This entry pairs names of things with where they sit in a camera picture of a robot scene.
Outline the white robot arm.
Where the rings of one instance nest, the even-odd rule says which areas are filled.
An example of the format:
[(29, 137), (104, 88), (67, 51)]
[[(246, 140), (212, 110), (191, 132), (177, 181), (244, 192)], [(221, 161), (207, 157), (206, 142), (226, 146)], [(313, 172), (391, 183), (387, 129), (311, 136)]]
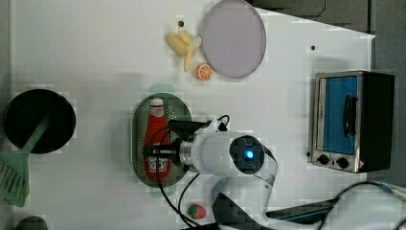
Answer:
[(269, 217), (276, 158), (257, 138), (216, 121), (154, 123), (147, 127), (145, 154), (224, 179), (213, 205), (217, 230), (405, 230), (403, 189), (375, 181), (347, 187), (313, 223), (306, 222), (310, 214)]

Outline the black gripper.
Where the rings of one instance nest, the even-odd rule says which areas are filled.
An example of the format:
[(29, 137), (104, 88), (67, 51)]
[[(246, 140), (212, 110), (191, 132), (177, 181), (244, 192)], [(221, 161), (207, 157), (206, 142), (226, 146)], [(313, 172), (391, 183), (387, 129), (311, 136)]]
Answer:
[(181, 144), (189, 140), (197, 130), (206, 126), (207, 124), (202, 122), (169, 120), (166, 126), (152, 131), (150, 142), (144, 144), (143, 155), (167, 158), (175, 166), (180, 167)]

